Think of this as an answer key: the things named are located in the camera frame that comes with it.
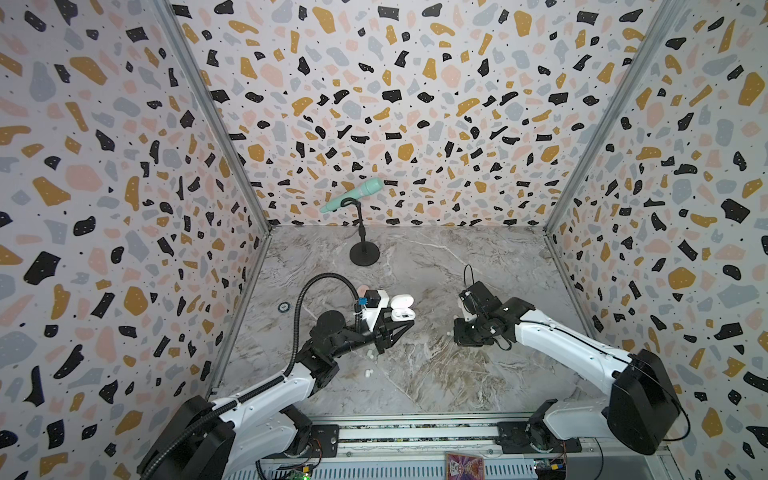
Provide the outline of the white earbud charging case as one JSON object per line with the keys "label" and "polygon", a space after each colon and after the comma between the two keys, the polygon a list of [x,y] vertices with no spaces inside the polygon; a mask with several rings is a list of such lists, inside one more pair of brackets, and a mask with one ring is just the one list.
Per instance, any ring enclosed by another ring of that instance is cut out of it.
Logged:
{"label": "white earbud charging case", "polygon": [[415,319],[416,314],[412,309],[414,304],[414,298],[410,294],[399,294],[392,297],[389,301],[389,308],[391,309],[390,316],[393,321],[412,321]]}

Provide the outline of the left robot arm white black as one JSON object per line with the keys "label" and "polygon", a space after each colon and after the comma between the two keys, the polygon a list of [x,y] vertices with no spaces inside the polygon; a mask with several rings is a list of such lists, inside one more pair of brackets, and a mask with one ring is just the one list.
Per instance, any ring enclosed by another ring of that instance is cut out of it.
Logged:
{"label": "left robot arm white black", "polygon": [[368,345],[394,346],[415,323],[410,308],[376,310],[363,330],[347,327],[335,310],[324,312],[310,331],[289,374],[278,373],[229,397],[195,396],[174,414],[141,461],[143,479],[224,479],[271,455],[299,456],[312,424],[297,404],[324,388],[338,373],[340,356]]}

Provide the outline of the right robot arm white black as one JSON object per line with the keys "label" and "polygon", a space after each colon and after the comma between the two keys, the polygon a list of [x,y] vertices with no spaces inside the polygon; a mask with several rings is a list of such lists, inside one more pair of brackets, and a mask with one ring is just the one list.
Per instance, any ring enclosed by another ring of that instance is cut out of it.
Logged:
{"label": "right robot arm white black", "polygon": [[591,437],[613,438],[635,453],[653,455],[685,413],[653,352],[633,354],[608,346],[525,300],[499,300],[482,282],[460,292],[459,304],[457,345],[483,347],[505,339],[547,355],[600,391],[600,397],[588,400],[545,401],[518,435],[536,451],[550,452],[568,440]]}

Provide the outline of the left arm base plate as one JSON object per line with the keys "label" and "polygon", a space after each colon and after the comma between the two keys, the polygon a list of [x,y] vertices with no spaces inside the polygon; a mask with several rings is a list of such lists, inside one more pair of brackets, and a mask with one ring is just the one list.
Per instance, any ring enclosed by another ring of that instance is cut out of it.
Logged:
{"label": "left arm base plate", "polygon": [[286,448],[268,455],[267,459],[335,458],[339,447],[339,431],[337,424],[301,427]]}

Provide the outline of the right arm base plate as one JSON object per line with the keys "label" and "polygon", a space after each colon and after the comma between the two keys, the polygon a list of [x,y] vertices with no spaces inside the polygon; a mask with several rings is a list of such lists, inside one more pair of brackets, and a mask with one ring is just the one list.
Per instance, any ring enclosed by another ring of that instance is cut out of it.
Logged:
{"label": "right arm base plate", "polygon": [[531,426],[527,421],[507,421],[497,424],[498,435],[494,443],[504,454],[564,454],[581,453],[577,439],[559,440],[548,428],[538,422]]}

